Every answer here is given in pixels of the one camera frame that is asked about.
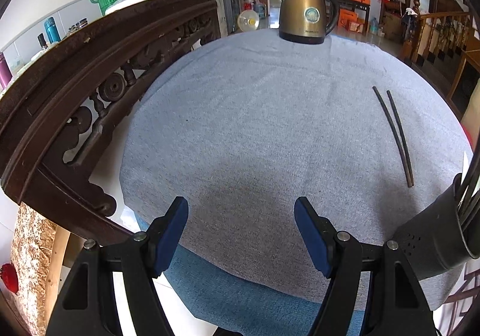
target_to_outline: cardboard box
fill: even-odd
[[[400,16],[385,12],[382,20],[385,38],[400,42],[402,40],[402,24]]]
[[[365,20],[363,19],[357,19],[356,22],[353,22],[353,21],[349,21],[349,24],[348,24],[348,27],[347,27],[347,30],[349,31],[353,31],[353,32],[358,32],[358,33],[362,33],[363,32],[363,27],[364,27],[364,24],[365,23]]]
[[[348,22],[356,22],[357,18],[358,16],[355,12],[340,9],[340,15],[338,17],[338,26],[347,28]]]

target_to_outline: blue gripper pad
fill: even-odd
[[[312,220],[312,217],[314,217],[312,211],[318,218],[318,215],[306,198],[298,198],[295,201],[295,222],[297,223],[303,242],[307,247],[311,261],[315,268],[322,272],[325,278],[329,278],[332,272],[332,265],[328,262],[327,245]]]
[[[154,271],[160,275],[169,268],[183,229],[188,219],[188,202],[183,197],[176,197],[163,218],[167,218],[167,228],[158,242]]]

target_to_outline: purple thermos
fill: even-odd
[[[3,89],[7,86],[7,84],[11,80],[11,71],[7,65],[7,61],[5,56],[0,51],[0,84]]]

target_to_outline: carved wooden railing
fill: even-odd
[[[444,59],[460,54],[469,37],[471,18],[468,12],[439,12],[420,15],[411,35],[412,51],[409,58],[423,66],[425,60]]]
[[[130,232],[107,218],[115,199],[88,179],[115,127],[153,81],[199,39],[205,44],[217,38],[215,0],[148,0],[53,47],[0,99],[6,195],[81,237],[102,245],[122,241]],[[88,137],[65,163],[80,134]]]

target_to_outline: electric kettle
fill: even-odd
[[[320,44],[338,22],[340,7],[330,1],[330,21],[326,24],[325,0],[282,0],[278,35],[297,43]]]

